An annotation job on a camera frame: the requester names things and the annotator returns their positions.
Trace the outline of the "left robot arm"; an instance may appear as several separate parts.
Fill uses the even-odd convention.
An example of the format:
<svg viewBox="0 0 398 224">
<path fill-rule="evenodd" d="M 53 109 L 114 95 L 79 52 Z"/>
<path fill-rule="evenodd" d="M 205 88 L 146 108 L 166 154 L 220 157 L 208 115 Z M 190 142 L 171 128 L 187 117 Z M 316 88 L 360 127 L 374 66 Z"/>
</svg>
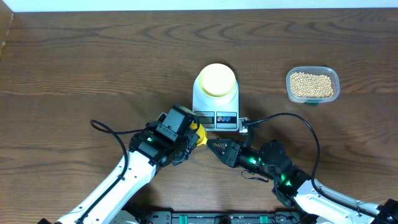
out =
<svg viewBox="0 0 398 224">
<path fill-rule="evenodd" d="M 174 142 L 159 131 L 143 131 L 131 139 L 117 167 L 94 191 L 57 223 L 110 223 L 128 200 L 148 184 L 159 169 L 186 161 L 196 146 L 207 142 L 202 125 L 191 124 Z"/>
</svg>

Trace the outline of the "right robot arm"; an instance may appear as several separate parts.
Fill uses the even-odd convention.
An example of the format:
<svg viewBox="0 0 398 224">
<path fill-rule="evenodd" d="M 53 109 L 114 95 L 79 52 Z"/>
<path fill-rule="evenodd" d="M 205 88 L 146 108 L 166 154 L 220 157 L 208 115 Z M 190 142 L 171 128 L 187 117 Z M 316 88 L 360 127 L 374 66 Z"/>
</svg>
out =
<svg viewBox="0 0 398 224">
<path fill-rule="evenodd" d="M 302 212 L 302 223 L 397 223 L 396 200 L 380 205 L 332 190 L 293 165 L 279 141 L 253 149 L 233 139 L 210 139 L 206 146 L 227 166 L 273 181 L 273 194 L 287 208 Z"/>
</svg>

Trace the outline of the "yellow measuring scoop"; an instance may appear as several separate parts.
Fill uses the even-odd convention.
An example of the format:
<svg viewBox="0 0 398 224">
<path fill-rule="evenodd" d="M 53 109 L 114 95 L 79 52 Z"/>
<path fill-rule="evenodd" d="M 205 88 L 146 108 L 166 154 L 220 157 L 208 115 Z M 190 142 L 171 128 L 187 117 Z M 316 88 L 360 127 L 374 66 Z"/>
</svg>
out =
<svg viewBox="0 0 398 224">
<path fill-rule="evenodd" d="M 206 145 L 208 138 L 207 138 L 207 131 L 203 127 L 202 124 L 197 125 L 196 123 L 192 123 L 190 127 L 193 130 L 196 130 L 196 134 L 199 135 L 199 139 L 196 141 L 197 146 Z"/>
</svg>

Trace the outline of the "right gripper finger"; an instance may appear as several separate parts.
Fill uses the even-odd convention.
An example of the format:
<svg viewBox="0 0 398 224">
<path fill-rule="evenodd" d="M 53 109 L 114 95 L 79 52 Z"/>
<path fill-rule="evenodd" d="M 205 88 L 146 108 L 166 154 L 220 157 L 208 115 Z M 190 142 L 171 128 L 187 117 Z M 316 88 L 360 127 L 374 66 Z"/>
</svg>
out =
<svg viewBox="0 0 398 224">
<path fill-rule="evenodd" d="M 231 164 L 230 153 L 229 152 L 215 152 L 217 158 L 225 165 Z"/>
<path fill-rule="evenodd" d="M 207 147 L 212 152 L 225 152 L 227 147 L 227 141 L 229 139 L 209 139 L 207 141 Z"/>
</svg>

